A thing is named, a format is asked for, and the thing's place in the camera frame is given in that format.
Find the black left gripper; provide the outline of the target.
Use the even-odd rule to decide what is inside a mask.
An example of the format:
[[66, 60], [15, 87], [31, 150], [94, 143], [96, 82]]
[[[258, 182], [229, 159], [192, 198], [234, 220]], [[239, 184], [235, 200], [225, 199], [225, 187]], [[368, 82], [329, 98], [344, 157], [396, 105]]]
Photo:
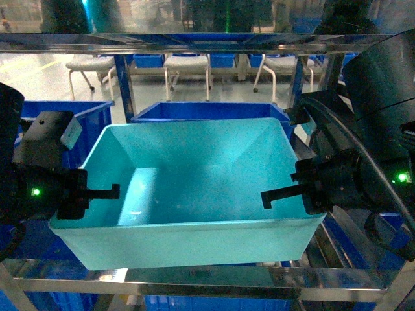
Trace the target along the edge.
[[84, 169], [48, 169], [13, 164], [9, 190], [11, 220], [79, 220], [89, 208], [89, 200], [117, 200], [120, 184], [110, 190], [87, 188]]

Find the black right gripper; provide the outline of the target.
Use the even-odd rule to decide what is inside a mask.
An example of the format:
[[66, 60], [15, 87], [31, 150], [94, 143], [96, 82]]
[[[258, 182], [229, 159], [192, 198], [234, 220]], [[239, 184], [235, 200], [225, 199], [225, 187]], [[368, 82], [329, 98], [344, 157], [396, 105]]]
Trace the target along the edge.
[[364, 189], [361, 178], [362, 159], [355, 149], [346, 149], [330, 159], [302, 159], [295, 164], [293, 181], [299, 185], [261, 193], [264, 209], [272, 202], [302, 195], [307, 214], [331, 212], [334, 206], [344, 210], [370, 209], [373, 200]]

